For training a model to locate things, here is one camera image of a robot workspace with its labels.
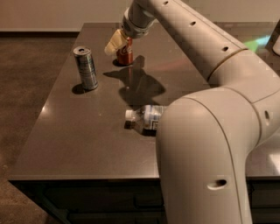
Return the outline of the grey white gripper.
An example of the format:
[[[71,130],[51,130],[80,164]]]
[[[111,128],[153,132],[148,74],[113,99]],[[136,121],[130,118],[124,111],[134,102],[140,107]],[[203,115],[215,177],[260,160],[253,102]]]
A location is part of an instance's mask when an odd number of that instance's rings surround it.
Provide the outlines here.
[[[140,39],[146,36],[154,21],[154,16],[143,8],[138,1],[133,1],[123,14],[122,29],[117,29],[114,32],[110,41],[105,46],[104,52],[107,55],[112,55],[126,46],[128,37]]]

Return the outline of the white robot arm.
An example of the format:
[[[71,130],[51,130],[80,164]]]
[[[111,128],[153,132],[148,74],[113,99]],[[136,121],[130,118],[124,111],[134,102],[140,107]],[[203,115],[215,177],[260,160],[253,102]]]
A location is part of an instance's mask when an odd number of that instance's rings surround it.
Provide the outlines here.
[[[168,224],[252,224],[246,159],[279,128],[280,78],[238,39],[180,0],[133,0],[105,48],[158,21],[209,84],[164,111],[157,162]]]

